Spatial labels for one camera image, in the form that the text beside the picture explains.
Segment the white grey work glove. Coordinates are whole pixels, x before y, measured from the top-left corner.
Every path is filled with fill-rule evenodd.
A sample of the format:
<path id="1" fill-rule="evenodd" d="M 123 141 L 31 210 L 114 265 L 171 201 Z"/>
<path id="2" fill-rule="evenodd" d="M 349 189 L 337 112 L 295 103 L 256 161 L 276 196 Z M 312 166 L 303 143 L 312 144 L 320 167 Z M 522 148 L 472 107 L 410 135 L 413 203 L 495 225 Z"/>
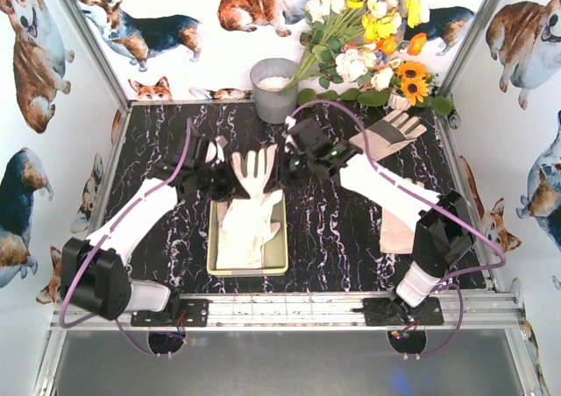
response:
<path id="1" fill-rule="evenodd" d="M 280 223 L 258 223 L 256 229 L 221 227 L 217 269 L 246 270 L 263 267 L 263 247 L 275 237 L 280 227 Z"/>

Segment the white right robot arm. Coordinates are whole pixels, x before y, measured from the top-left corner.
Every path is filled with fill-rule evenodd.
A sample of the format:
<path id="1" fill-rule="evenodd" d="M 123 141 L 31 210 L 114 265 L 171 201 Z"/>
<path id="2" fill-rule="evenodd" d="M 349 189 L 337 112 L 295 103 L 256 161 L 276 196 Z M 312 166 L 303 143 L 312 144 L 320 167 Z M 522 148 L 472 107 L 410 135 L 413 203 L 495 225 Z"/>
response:
<path id="1" fill-rule="evenodd" d="M 403 132 L 407 125 L 405 114 L 391 113 L 353 138 L 334 143 L 315 119 L 287 117 L 278 182 L 293 186 L 311 176 L 332 180 L 393 216 L 401 234 L 412 236 L 394 239 L 411 246 L 411 265 L 394 293 L 405 307 L 416 308 L 472 248 L 475 231 L 461 194 L 439 194 L 380 165 L 386 154 L 408 142 Z"/>

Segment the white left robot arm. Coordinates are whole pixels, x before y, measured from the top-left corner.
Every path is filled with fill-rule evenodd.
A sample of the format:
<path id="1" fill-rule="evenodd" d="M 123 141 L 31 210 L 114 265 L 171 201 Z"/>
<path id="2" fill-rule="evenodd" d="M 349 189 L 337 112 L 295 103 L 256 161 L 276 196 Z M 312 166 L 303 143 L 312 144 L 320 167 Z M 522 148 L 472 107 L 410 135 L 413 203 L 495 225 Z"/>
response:
<path id="1" fill-rule="evenodd" d="M 176 154 L 157 161 L 138 191 L 105 225 L 62 250 L 60 325 L 69 306 L 88 318 L 113 321 L 124 313 L 172 315 L 177 302 L 169 286 L 131 279 L 126 267 L 136 247 L 165 214 L 193 192 L 222 201 L 244 192 L 224 156 L 226 141 L 188 133 Z"/>

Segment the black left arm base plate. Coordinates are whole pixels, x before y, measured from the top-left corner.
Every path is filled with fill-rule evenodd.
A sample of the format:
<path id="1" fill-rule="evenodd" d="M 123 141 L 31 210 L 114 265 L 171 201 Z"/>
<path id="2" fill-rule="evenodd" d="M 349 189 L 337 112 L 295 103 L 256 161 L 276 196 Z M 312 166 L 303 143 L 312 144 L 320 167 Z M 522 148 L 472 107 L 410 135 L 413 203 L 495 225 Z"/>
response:
<path id="1" fill-rule="evenodd" d="M 187 299 L 176 295 L 162 311 L 138 311 L 131 315 L 132 327 L 205 327 L 209 314 L 207 299 Z"/>

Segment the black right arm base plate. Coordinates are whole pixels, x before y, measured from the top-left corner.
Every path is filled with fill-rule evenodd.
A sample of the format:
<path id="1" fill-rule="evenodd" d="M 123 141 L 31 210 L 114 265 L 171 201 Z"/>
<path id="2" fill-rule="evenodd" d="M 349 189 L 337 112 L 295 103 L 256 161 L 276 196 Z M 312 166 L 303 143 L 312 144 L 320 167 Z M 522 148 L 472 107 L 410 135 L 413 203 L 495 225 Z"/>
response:
<path id="1" fill-rule="evenodd" d="M 391 298 L 364 298 L 362 306 L 351 311 L 362 314 L 367 326 L 407 326 L 413 322 L 421 326 L 444 324 L 440 300 L 436 297 L 428 297 L 416 308 Z"/>

